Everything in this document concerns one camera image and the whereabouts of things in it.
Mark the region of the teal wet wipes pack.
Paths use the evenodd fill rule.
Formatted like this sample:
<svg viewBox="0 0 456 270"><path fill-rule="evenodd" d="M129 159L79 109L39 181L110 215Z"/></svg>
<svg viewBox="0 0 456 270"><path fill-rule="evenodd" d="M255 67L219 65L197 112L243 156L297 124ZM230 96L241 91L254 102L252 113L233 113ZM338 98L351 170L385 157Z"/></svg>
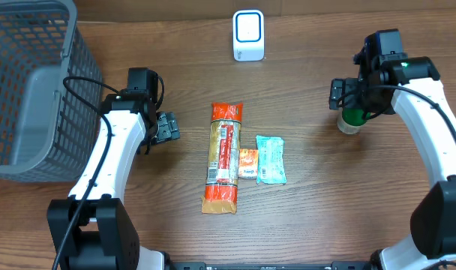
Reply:
<svg viewBox="0 0 456 270"><path fill-rule="evenodd" d="M258 176L256 183L285 185L284 140L276 136L256 136L258 150Z"/></svg>

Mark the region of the orange tissue pack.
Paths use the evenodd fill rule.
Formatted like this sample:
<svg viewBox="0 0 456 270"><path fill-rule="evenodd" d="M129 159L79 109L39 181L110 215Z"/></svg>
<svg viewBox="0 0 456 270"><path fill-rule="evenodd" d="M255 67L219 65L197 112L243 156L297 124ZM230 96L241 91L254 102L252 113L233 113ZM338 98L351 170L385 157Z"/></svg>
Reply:
<svg viewBox="0 0 456 270"><path fill-rule="evenodd" d="M256 179L258 176L259 154L256 149L241 148L238 160L238 177Z"/></svg>

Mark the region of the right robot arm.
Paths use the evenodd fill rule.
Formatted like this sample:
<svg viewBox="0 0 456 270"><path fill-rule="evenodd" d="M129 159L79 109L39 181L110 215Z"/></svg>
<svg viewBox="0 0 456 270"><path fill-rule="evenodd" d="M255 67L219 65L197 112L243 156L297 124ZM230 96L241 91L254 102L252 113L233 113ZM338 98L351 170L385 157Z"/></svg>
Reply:
<svg viewBox="0 0 456 270"><path fill-rule="evenodd" d="M397 114L427 170L430 190L410 218L410 234L375 251L363 269L446 269L456 266L456 118L440 73L427 56L410 58L397 29L364 39L353 61L356 78L333 79L328 106L338 129L357 134L368 121Z"/></svg>

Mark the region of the green lid jar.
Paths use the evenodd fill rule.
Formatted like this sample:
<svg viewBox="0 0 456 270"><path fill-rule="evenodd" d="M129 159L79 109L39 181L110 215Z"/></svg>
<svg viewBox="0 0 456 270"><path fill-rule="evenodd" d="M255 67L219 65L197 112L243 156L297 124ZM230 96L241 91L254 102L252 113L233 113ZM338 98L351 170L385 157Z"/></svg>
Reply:
<svg viewBox="0 0 456 270"><path fill-rule="evenodd" d="M344 134L357 134L370 115L363 109L342 109L337 117L337 127Z"/></svg>

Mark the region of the red orange snack bag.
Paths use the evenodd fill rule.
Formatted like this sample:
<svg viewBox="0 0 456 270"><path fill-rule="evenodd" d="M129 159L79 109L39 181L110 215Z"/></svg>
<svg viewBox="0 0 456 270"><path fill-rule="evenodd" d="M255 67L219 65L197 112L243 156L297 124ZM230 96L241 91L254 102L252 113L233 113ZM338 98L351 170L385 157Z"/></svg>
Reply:
<svg viewBox="0 0 456 270"><path fill-rule="evenodd" d="M203 214L235 214L239 184L242 103L213 103Z"/></svg>

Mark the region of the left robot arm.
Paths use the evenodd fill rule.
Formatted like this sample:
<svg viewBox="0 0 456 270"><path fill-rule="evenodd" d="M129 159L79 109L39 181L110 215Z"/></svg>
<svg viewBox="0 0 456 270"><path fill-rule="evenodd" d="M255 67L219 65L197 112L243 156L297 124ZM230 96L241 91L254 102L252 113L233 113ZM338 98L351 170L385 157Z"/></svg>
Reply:
<svg viewBox="0 0 456 270"><path fill-rule="evenodd" d="M95 106L69 86L67 92L100 116L96 143L88 163L66 199L54 199L47 220L55 246L54 269L167 270L174 265L162 251L140 244L124 207L125 188L141 148L177 140L173 112L160 110L164 81L147 67L132 67L127 86L113 89Z"/></svg>

